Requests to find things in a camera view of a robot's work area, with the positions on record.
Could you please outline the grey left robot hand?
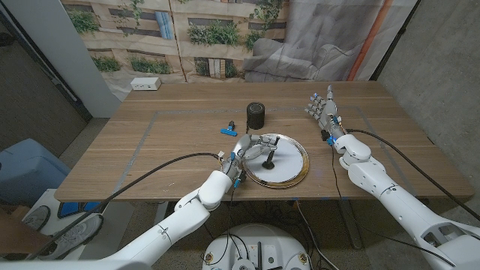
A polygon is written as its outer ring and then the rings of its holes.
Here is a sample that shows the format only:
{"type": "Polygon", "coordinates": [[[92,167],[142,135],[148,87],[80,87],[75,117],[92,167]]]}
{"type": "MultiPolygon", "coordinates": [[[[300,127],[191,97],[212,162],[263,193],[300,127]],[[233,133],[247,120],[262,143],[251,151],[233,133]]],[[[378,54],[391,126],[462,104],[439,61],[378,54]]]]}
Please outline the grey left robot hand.
{"type": "Polygon", "coordinates": [[[224,162],[223,173],[236,180],[243,171],[243,163],[258,158],[267,152],[275,151],[276,139],[269,136],[245,134],[235,144],[229,157],[224,162]]]}

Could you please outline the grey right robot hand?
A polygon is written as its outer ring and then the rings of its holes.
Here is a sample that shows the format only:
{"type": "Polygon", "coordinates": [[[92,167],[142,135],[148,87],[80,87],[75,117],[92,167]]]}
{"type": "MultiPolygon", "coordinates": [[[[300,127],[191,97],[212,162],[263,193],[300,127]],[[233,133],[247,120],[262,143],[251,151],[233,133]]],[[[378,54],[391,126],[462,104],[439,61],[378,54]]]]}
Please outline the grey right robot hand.
{"type": "Polygon", "coordinates": [[[341,127],[341,117],[338,115],[337,105],[333,101],[332,85],[327,87],[326,97],[315,93],[304,111],[316,119],[320,129],[327,132],[333,139],[336,140],[346,134],[341,127]]]}

